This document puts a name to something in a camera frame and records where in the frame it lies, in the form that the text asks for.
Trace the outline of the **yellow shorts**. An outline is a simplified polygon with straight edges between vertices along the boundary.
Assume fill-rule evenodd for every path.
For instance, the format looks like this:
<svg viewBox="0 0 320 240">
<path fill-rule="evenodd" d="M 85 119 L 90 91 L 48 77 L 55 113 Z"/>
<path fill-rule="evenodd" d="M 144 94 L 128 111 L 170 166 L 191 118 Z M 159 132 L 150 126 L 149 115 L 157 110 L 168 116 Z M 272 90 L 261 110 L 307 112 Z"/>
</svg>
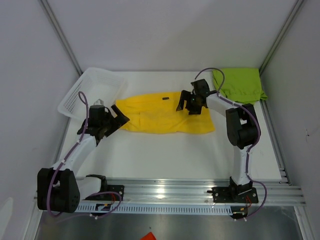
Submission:
<svg viewBox="0 0 320 240">
<path fill-rule="evenodd" d="M 176 111 L 179 92 L 149 93 L 118 99 L 115 105 L 129 118 L 121 128 L 147 134 L 207 134 L 216 130 L 210 111 L 189 115 L 187 109 Z"/>
</svg>

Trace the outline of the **lime green shorts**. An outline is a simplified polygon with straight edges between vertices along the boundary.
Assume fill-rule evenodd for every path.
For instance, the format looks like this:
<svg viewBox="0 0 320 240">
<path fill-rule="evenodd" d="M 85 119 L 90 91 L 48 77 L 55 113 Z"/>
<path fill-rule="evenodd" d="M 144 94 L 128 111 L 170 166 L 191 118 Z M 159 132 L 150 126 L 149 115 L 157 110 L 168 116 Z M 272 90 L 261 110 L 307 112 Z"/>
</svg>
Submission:
<svg viewBox="0 0 320 240">
<path fill-rule="evenodd" d="M 257 68 L 223 68 L 212 71 L 213 85 L 225 98 L 242 103 L 255 104 L 268 99 L 263 91 Z"/>
</svg>

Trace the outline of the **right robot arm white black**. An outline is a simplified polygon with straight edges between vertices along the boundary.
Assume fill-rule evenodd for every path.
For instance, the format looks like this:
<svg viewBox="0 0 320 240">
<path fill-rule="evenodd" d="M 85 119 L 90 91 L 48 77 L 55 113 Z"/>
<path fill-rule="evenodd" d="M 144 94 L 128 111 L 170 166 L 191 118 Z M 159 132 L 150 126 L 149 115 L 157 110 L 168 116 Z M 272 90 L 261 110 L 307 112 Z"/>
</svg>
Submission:
<svg viewBox="0 0 320 240">
<path fill-rule="evenodd" d="M 249 171 L 250 153 L 261 137 L 255 108 L 252 104 L 241 105 L 229 100 L 217 90 L 210 91 L 205 79 L 196 80 L 191 85 L 192 91 L 181 91 L 176 111 L 187 109 L 189 115 L 200 115 L 202 108 L 207 108 L 225 117 L 227 138 L 234 152 L 228 196 L 239 202 L 253 188 Z"/>
</svg>

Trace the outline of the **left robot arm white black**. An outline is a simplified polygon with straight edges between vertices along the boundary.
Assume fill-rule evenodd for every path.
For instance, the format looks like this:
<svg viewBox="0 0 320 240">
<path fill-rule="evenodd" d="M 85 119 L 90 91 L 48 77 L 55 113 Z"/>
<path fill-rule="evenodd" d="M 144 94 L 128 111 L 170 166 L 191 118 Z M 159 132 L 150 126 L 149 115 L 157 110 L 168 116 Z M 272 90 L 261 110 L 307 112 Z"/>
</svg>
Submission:
<svg viewBox="0 0 320 240">
<path fill-rule="evenodd" d="M 116 105 L 111 108 L 104 105 L 88 107 L 74 145 L 52 167 L 41 168 L 37 174 L 38 209 L 57 216 L 75 212 L 81 200 L 121 200 L 122 195 L 109 188 L 105 176 L 89 174 L 78 183 L 76 175 L 101 140 L 115 133 L 129 120 Z"/>
</svg>

